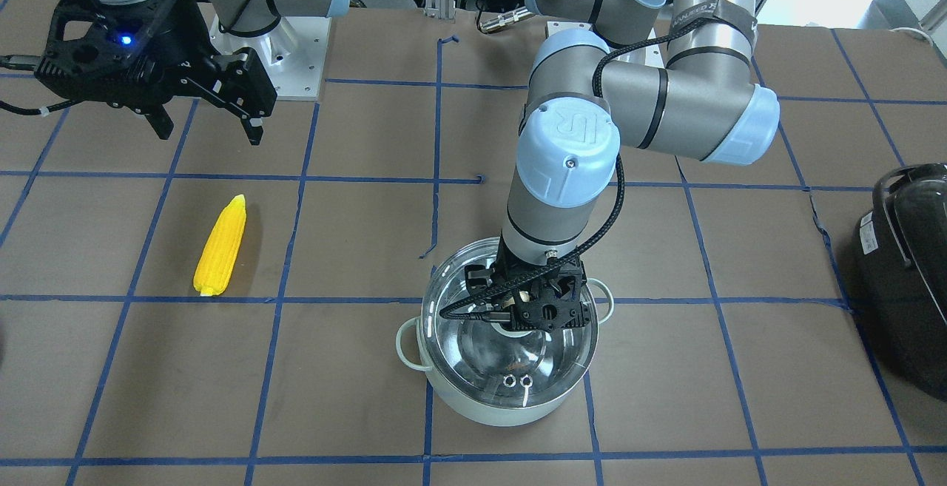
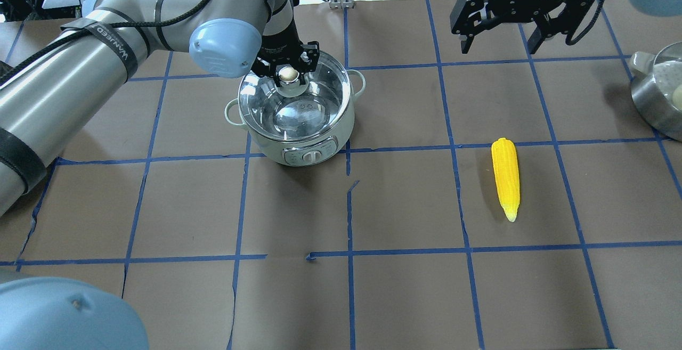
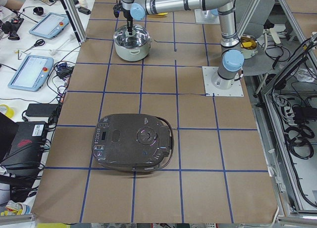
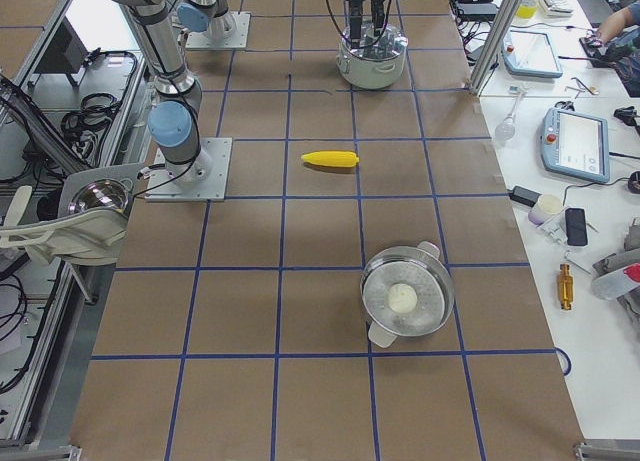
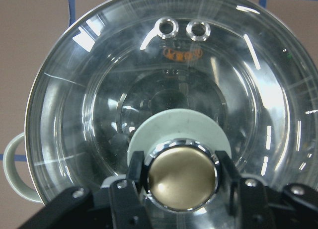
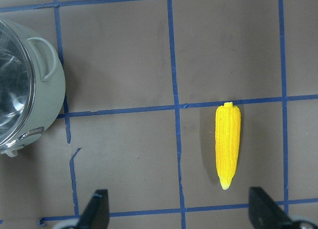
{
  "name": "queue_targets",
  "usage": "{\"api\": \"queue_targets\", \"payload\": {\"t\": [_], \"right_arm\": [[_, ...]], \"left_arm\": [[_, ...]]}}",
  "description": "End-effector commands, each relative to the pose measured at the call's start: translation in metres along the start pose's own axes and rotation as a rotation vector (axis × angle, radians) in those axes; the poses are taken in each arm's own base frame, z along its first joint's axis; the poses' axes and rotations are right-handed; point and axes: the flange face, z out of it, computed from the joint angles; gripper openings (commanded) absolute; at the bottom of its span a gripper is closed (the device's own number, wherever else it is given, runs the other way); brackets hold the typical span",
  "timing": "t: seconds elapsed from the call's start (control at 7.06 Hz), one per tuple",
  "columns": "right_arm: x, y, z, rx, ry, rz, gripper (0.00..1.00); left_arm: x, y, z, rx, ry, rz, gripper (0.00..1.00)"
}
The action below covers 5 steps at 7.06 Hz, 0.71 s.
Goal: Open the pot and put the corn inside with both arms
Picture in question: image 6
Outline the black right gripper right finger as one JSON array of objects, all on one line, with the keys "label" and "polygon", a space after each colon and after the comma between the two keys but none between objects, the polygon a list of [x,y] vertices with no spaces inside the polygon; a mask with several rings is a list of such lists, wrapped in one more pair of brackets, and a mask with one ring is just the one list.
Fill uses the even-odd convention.
[{"label": "black right gripper right finger", "polygon": [[249,188],[248,218],[254,229],[291,229],[293,224],[261,187]]}]

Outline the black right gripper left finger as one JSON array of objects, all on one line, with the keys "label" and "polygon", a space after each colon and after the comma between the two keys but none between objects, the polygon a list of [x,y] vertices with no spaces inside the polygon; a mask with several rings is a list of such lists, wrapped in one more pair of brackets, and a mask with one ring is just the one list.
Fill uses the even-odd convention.
[{"label": "black right gripper left finger", "polygon": [[77,222],[78,229],[107,229],[109,225],[109,198],[107,189],[93,194]]}]

